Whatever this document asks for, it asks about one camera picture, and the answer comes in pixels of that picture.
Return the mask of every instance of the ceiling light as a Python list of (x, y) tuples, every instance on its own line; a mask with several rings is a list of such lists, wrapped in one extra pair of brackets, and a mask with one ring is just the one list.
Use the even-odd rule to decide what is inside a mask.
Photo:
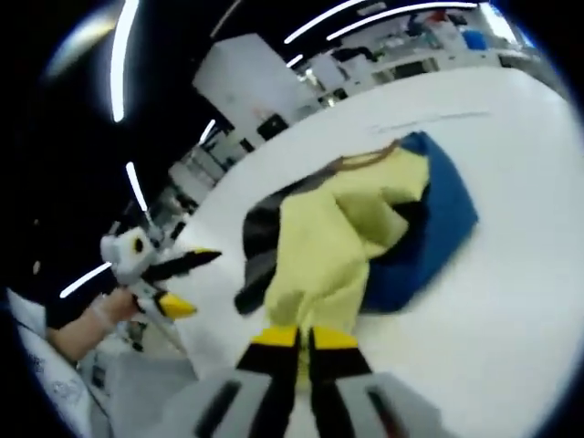
[(304, 55), (298, 55), (297, 57), (294, 57), (294, 59), (292, 59), (291, 61), (288, 61), (288, 63), (286, 64), (286, 67), (289, 67), (289, 68), (294, 67), (302, 59), (304, 59)]
[(201, 139), (199, 139), (199, 143), (203, 143), (205, 140), (207, 140), (207, 137), (209, 137), (209, 134), (211, 133), (213, 126), (215, 126), (215, 120), (211, 120), (207, 127), (204, 129), (203, 133), (201, 134)]
[(128, 179), (130, 180), (131, 188), (134, 191), (134, 196), (136, 196), (136, 201), (140, 205), (140, 209), (146, 213), (148, 211), (148, 206), (146, 201), (144, 201), (144, 195), (138, 183), (138, 175), (136, 175), (136, 169), (134, 168), (134, 163), (129, 162), (126, 164), (126, 172), (128, 173)]
[(121, 9), (113, 38), (109, 91), (111, 93), (111, 111), (116, 122), (124, 118), (124, 61), (126, 59), (126, 47), (128, 46), (131, 24), (134, 21), (137, 10), (138, 0), (126, 0)]
[(332, 9), (329, 9), (324, 14), (320, 14), (319, 16), (317, 16), (316, 18), (313, 18), (312, 20), (310, 20), (308, 23), (306, 23), (305, 25), (303, 25), (299, 29), (292, 32), (284, 40), (284, 44), (290, 44), (292, 41), (294, 41), (296, 38), (300, 37), (302, 34), (307, 32), (312, 27), (316, 26), (318, 23), (323, 22), (327, 18), (339, 13), (340, 11), (344, 11), (348, 7), (358, 5), (359, 3), (362, 3), (364, 1), (366, 1), (366, 0), (349, 0), (348, 2), (341, 3), (340, 5), (337, 5), (337, 6), (333, 7)]
[(341, 35), (345, 35), (346, 33), (350, 32), (351, 30), (355, 30), (359, 27), (365, 26), (368, 23), (372, 23), (373, 21), (381, 20), (383, 18), (387, 18), (388, 16), (396, 16), (398, 14), (405, 14), (408, 12), (419, 11), (421, 9), (432, 9), (436, 7), (457, 7), (457, 8), (464, 8), (464, 9), (474, 9), (476, 8), (476, 3), (467, 3), (467, 2), (430, 2), (430, 3), (422, 3), (420, 5), (410, 5), (404, 7), (398, 7), (396, 9), (392, 9), (391, 11), (381, 12), (375, 16), (370, 16), (367, 18), (363, 18), (362, 20), (358, 21), (357, 23), (353, 23), (347, 27), (343, 27), (342, 29), (338, 30), (337, 32), (330, 34), (327, 36), (327, 41), (331, 41)]
[(65, 287), (61, 291), (61, 293), (58, 295), (59, 298), (66, 298), (66, 297), (68, 297), (70, 294), (72, 294), (73, 292), (75, 292), (77, 289), (79, 289), (85, 283), (87, 283), (88, 281), (90, 281), (91, 278), (93, 278), (94, 276), (97, 276), (97, 275), (101, 274), (103, 271), (105, 271), (106, 269), (108, 269), (110, 266), (111, 266), (111, 263), (110, 262), (107, 262), (107, 263), (104, 263), (101, 266), (96, 267), (92, 271), (89, 271), (82, 278), (79, 278), (78, 280), (75, 280), (69, 286)]

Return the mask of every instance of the black ceiling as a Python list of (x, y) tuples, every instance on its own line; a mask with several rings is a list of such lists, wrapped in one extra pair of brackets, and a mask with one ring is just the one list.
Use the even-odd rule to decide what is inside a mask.
[[(219, 118), (191, 82), (212, 44), (209, 37), (232, 0), (140, 0), (126, 57), (127, 117), (111, 121), (109, 64), (113, 32), (101, 39), (60, 78), (38, 82), (61, 41), (83, 17), (109, 3), (77, 0), (19, 2), (14, 34), (13, 101), (16, 127), (3, 184), (5, 206), (14, 213), (8, 229), (13, 247), (28, 242), (27, 226), (40, 218), (45, 290), (54, 296), (100, 263), (99, 238), (133, 199), (124, 166), (133, 161), (147, 202), (168, 182), (167, 170)], [(331, 17), (290, 45), (284, 39), (339, 0), (266, 2), (245, 0), (217, 39), (246, 33), (263, 37), (284, 59), (326, 48), (326, 36), (360, 16)], [(410, 3), (385, 0), (391, 6)]]

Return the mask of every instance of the white wall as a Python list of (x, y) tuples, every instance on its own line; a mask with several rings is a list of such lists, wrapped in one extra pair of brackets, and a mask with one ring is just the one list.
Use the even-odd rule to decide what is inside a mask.
[(300, 107), (318, 104), (312, 90), (256, 34), (216, 43), (193, 84), (255, 146), (264, 142), (256, 129), (267, 117), (277, 113), (293, 124)]
[(198, 204), (201, 204), (204, 198), (207, 197), (207, 194), (211, 191), (208, 186), (197, 180), (189, 169), (181, 162), (176, 162), (168, 171), (168, 174), (171, 176), (174, 183), (181, 187), (184, 193), (193, 198)]

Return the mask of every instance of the yellow cloth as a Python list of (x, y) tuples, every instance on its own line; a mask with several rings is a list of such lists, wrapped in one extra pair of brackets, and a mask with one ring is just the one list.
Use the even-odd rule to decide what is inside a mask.
[[(378, 152), (344, 159), (368, 162)], [(369, 260), (408, 229), (391, 206), (420, 201), (428, 161), (397, 147), (382, 160), (344, 170), (280, 207), (276, 273), (265, 307), (274, 325), (324, 326), (350, 333), (369, 276)]]

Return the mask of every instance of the desk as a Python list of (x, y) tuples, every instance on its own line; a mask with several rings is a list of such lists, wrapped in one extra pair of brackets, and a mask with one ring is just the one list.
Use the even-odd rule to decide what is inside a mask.
[[(301, 121), (241, 160), (177, 245), (224, 255), (172, 290), (199, 306), (178, 329), (203, 375), (231, 366), (263, 312), (240, 318), (242, 223), (258, 201), (341, 154), (426, 130), (457, 165), (480, 223), (403, 312), (361, 316), (356, 335), (464, 438), (530, 436), (556, 405), (584, 340), (584, 146), (570, 107), (527, 74), (459, 68), (399, 80)], [(312, 437), (306, 398), (288, 436)]]

